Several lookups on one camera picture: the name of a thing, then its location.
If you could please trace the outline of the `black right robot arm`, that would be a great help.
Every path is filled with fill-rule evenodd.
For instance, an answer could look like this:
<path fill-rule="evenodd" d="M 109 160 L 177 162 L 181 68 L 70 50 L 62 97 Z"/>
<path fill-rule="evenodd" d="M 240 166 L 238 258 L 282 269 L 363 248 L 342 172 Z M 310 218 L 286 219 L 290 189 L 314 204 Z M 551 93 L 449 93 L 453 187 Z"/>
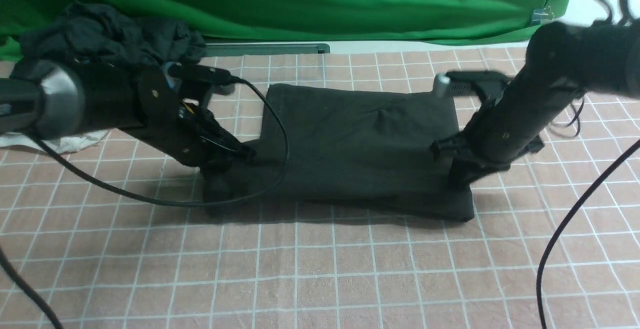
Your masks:
<path fill-rule="evenodd" d="M 514 77 L 494 70 L 437 74 L 435 95 L 477 95 L 481 101 L 464 129 L 430 147 L 435 160 L 451 159 L 450 185 L 507 171 L 541 151 L 541 131 L 589 92 L 638 99 L 639 42 L 638 20 L 590 27 L 555 22 L 535 31 Z"/>

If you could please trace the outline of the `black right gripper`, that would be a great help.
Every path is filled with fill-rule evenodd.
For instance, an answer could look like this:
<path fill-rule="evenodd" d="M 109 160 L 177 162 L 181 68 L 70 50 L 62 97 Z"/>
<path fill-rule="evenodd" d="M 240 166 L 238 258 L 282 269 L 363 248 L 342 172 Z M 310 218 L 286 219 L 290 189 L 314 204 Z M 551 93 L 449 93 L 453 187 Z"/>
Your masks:
<path fill-rule="evenodd" d="M 434 160 L 451 159 L 448 183 L 452 187 L 471 183 L 508 171 L 519 158 L 544 147 L 537 119 L 518 118 L 511 109 L 482 106 L 457 133 L 430 145 Z"/>

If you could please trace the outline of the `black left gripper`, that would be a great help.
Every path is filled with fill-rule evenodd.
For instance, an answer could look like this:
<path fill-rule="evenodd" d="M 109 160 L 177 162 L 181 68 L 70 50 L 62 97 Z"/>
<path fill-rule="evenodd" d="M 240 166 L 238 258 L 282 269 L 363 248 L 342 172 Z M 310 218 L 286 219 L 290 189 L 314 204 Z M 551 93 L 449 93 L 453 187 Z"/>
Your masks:
<path fill-rule="evenodd" d="M 137 83 L 141 126 L 137 138 L 186 167 L 225 167 L 233 160 L 252 162 L 253 147 L 224 129 L 208 110 L 214 87 L 174 78 L 167 86 L 162 68 L 144 70 Z"/>

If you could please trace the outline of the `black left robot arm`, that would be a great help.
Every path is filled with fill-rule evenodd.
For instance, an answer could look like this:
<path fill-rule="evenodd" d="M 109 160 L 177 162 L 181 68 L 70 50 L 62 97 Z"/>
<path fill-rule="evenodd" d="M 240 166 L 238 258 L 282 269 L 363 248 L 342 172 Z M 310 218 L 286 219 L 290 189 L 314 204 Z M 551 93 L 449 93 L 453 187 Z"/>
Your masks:
<path fill-rule="evenodd" d="M 208 110 L 240 79 L 225 69 L 169 63 L 128 70 L 73 60 L 23 59 L 1 80 L 1 133 L 54 140 L 118 129 L 186 167 L 250 161 L 255 151 Z"/>

